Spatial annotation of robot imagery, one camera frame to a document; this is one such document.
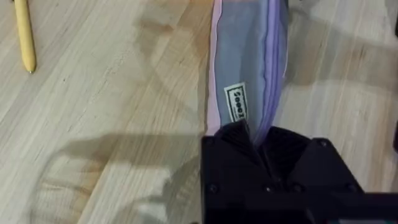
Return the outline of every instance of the black plastic part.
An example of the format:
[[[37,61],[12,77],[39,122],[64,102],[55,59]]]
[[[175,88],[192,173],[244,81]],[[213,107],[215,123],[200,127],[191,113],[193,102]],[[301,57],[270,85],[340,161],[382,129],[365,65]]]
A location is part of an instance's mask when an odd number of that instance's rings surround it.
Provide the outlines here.
[[[204,224],[398,220],[398,195],[365,194],[329,140],[272,128],[258,153],[244,121],[202,139],[201,189]]]
[[[394,142],[392,145],[394,146],[394,149],[396,150],[396,152],[398,152],[398,121],[396,124],[396,132],[394,134]]]

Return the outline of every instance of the wood grain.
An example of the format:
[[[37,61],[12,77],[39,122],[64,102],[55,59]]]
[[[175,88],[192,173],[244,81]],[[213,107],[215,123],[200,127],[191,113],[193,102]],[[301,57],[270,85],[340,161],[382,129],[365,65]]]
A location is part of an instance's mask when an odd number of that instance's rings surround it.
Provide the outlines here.
[[[210,0],[32,0],[38,68],[0,2],[0,223],[200,221]],[[395,0],[290,1],[275,123],[398,190]]]

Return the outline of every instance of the screw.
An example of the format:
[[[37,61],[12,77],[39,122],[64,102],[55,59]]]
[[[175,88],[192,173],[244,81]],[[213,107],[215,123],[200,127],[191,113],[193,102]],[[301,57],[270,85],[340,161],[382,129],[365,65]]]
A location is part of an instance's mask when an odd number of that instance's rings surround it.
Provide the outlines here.
[[[326,141],[324,141],[324,140],[321,140],[321,141],[320,141],[320,144],[321,144],[321,146],[323,146],[323,147],[327,147],[327,146],[328,146],[328,143],[327,143]]]
[[[268,187],[266,185],[262,187],[262,190],[265,191],[265,192],[272,192],[272,188]]]
[[[207,138],[206,141],[205,141],[205,144],[208,145],[208,146],[211,146],[213,143],[214,143],[213,138]]]
[[[217,185],[215,185],[215,184],[210,184],[209,190],[210,190],[211,193],[217,194],[217,192],[218,192],[218,187],[217,187]]]

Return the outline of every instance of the yellow pencil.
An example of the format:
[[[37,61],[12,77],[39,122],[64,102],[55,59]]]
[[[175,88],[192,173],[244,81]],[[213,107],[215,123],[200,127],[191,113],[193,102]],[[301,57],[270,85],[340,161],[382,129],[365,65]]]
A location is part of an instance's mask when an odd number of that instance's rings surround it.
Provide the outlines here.
[[[28,72],[36,69],[36,55],[30,26],[29,7],[27,0],[14,0],[17,15],[19,42],[21,43],[22,61]]]

